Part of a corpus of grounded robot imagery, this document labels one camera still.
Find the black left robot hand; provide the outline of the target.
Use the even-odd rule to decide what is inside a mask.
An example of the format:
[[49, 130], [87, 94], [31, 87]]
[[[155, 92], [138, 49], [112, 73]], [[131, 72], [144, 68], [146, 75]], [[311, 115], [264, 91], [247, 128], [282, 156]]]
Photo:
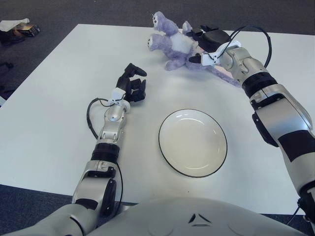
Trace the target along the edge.
[[116, 87], [122, 89], [125, 92], [124, 100], [128, 102], [139, 102], [145, 99], [146, 93], [146, 80], [141, 81], [140, 79], [131, 80], [134, 75], [146, 77], [147, 73], [130, 63], [118, 79]]

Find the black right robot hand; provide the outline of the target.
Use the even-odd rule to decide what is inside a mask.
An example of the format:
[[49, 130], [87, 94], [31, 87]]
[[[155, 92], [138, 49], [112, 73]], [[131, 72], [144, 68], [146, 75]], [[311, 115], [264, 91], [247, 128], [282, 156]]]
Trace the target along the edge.
[[214, 65], [219, 63], [223, 44], [230, 41], [230, 36], [216, 26], [200, 25], [185, 33], [196, 43], [197, 53], [190, 57], [193, 63]]

